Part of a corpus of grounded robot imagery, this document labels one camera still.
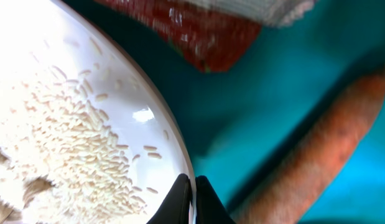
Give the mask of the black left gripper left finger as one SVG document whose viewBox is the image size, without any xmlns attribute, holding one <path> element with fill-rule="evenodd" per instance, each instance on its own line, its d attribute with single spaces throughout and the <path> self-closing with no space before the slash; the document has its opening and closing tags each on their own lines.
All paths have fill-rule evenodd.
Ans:
<svg viewBox="0 0 385 224">
<path fill-rule="evenodd" d="M 164 201 L 147 224 L 189 224 L 192 187 L 186 174 L 179 174 Z"/>
</svg>

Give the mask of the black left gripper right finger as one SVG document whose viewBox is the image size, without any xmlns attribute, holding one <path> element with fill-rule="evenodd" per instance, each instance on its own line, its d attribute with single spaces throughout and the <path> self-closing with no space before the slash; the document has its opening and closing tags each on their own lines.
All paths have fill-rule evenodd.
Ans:
<svg viewBox="0 0 385 224">
<path fill-rule="evenodd" d="M 229 216 L 206 176 L 195 178 L 197 185 L 196 224 L 236 224 Z"/>
</svg>

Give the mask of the large white plate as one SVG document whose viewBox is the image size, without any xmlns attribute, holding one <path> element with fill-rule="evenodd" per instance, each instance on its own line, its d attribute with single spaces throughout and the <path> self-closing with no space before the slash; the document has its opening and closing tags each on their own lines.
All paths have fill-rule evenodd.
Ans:
<svg viewBox="0 0 385 224">
<path fill-rule="evenodd" d="M 127 53 L 62 1 L 0 1 L 0 223 L 194 223 L 195 189 Z"/>
</svg>

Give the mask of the rice and peanut scraps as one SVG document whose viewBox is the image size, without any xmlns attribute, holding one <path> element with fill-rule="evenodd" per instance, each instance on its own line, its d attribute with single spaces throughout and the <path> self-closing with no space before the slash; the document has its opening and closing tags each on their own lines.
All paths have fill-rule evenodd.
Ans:
<svg viewBox="0 0 385 224">
<path fill-rule="evenodd" d="M 178 169 L 131 64 L 90 40 L 0 44 L 0 223 L 145 223 Z"/>
</svg>

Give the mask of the red foil snack wrapper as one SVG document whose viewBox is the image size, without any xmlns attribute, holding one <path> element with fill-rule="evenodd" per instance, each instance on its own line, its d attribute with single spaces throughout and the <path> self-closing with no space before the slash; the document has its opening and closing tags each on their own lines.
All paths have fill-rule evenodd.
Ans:
<svg viewBox="0 0 385 224">
<path fill-rule="evenodd" d="M 97 0 L 144 24 L 201 72 L 227 72 L 258 37 L 262 25 L 183 1 Z"/>
</svg>

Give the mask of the white tissue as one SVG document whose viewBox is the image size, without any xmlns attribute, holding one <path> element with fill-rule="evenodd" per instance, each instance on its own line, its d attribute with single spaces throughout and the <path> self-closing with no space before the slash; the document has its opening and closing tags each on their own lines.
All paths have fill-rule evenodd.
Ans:
<svg viewBox="0 0 385 224">
<path fill-rule="evenodd" d="M 187 0 L 194 5 L 244 17 L 270 27 L 291 26 L 316 0 Z"/>
</svg>

